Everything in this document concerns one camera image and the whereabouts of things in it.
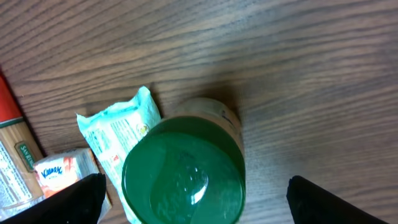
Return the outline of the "teal wet wipes pack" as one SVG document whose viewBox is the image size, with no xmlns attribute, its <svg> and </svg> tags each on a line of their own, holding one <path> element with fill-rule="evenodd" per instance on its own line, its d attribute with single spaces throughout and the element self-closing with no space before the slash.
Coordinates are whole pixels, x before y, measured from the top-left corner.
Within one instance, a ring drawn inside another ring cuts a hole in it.
<svg viewBox="0 0 398 224">
<path fill-rule="evenodd" d="M 114 185 L 130 223 L 140 221 L 121 188 L 124 161 L 160 120 L 159 110 L 145 86 L 129 101 L 115 103 L 90 117 L 76 116 L 80 132 Z"/>
</svg>

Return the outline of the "orange kleenex tissue pack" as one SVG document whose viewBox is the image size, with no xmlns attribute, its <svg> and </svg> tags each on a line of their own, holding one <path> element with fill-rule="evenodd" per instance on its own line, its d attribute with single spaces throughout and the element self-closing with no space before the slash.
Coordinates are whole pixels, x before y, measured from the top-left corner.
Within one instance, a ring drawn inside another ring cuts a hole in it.
<svg viewBox="0 0 398 224">
<path fill-rule="evenodd" d="M 34 170 L 45 199 L 90 174 L 101 174 L 96 165 L 93 153 L 88 148 L 75 149 L 48 156 L 37 162 L 34 165 Z M 112 205 L 106 192 L 97 223 L 103 219 L 111 207 Z"/>
</svg>

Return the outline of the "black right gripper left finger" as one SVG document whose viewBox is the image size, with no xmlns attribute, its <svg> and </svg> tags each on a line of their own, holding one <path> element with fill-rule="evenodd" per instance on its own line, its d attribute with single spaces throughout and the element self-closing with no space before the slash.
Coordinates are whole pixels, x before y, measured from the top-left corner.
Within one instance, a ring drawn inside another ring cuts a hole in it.
<svg viewBox="0 0 398 224">
<path fill-rule="evenodd" d="M 90 174 L 3 222 L 8 224 L 96 224 L 100 219 L 105 193 L 105 175 Z"/>
</svg>

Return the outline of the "green lid jar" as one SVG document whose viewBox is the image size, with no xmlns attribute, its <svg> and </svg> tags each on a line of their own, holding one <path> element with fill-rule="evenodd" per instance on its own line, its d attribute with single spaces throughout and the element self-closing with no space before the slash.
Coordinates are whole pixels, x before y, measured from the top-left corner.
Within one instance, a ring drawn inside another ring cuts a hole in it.
<svg viewBox="0 0 398 224">
<path fill-rule="evenodd" d="M 183 102 L 128 154 L 121 187 L 141 223 L 236 223 L 246 199 L 239 119 L 217 100 Z"/>
</svg>

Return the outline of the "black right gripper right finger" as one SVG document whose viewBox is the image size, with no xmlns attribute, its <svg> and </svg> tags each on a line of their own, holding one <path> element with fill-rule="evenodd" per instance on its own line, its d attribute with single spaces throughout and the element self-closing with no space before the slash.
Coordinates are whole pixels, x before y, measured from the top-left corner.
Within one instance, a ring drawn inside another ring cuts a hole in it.
<svg viewBox="0 0 398 224">
<path fill-rule="evenodd" d="M 289 180 L 286 197 L 295 224 L 386 224 L 299 175 Z"/>
</svg>

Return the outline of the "long spaghetti pasta package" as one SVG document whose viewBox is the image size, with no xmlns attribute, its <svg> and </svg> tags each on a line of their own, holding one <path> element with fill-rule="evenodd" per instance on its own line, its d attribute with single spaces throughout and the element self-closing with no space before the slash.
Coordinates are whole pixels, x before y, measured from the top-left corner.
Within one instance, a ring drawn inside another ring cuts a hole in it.
<svg viewBox="0 0 398 224">
<path fill-rule="evenodd" d="M 43 155 L 1 76 L 1 220 L 39 203 L 44 194 L 34 174 Z"/>
</svg>

